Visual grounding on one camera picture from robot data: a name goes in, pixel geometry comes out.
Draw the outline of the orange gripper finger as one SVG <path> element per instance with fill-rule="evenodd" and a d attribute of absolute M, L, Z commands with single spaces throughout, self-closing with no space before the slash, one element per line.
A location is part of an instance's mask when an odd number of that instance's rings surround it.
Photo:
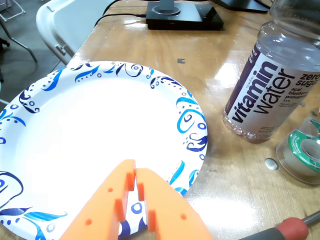
<path fill-rule="evenodd" d="M 128 193 L 135 187 L 135 161 L 122 161 L 104 180 L 61 236 L 62 240 L 117 240 Z"/>
<path fill-rule="evenodd" d="M 157 240 L 211 240 L 201 219 L 169 183 L 148 168 L 135 170 L 138 199 L 145 205 L 149 232 Z"/>

